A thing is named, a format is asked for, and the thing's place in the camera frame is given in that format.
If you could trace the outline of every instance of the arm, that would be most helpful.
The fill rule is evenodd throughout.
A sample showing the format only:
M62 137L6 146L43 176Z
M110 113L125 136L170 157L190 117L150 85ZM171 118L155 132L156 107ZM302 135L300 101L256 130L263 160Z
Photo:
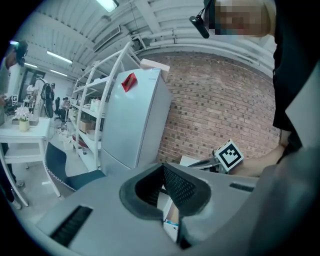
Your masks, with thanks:
M245 159L237 167L231 170L232 175L259 177L263 169L275 165L288 145L290 131L281 130L279 145L270 153L257 158Z

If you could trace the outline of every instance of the white shelving unit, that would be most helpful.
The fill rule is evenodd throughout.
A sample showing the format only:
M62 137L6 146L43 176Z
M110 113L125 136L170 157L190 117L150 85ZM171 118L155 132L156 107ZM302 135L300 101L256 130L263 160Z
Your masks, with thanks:
M92 81L94 73L97 71L98 67L101 67L103 64L109 64L109 66L113 66L111 72L105 78ZM77 119L74 120L71 116L69 119L75 128L75 145L79 145L79 137L81 137L88 147L86 154L83 154L82 149L79 149L78 146L75 147L75 150L89 172L99 169L101 166L99 150L102 148L102 143L99 141L99 131L101 119L105 118L106 108L108 107L107 105L109 101L108 96L110 96L113 89L113 83L116 78L115 76L120 72L132 70L132 67L134 67L134 69L140 68L140 60L133 53L131 49L131 42L128 42L123 49L103 60L96 61L90 69L84 72L84 74L76 81L74 85L72 97L75 98L77 95L81 95L81 100L79 105L76 104L77 102L73 102L71 104L73 108L78 110ZM85 85L80 85L81 81L86 79L86 75L88 75L88 78ZM88 101L88 97L92 96L101 98L97 112L91 111L89 108L84 107L85 102ZM79 129L82 113L86 113L96 118L94 140L91 140L85 132L82 132Z

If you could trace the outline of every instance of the desk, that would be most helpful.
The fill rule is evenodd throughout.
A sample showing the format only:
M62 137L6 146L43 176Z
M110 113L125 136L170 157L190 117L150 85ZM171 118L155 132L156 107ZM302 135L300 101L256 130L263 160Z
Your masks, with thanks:
M11 119L0 126L0 143L9 143L10 148L4 155L0 146L0 159L6 176L17 196L25 206L28 206L28 200L22 191L20 191L10 174L7 164L30 163L42 161L46 175L53 187L55 194L60 197L61 194L53 183L45 162L46 145L45 140L48 137L50 128L50 119L39 117L36 126L30 126L26 132L19 131L19 125L11 123Z

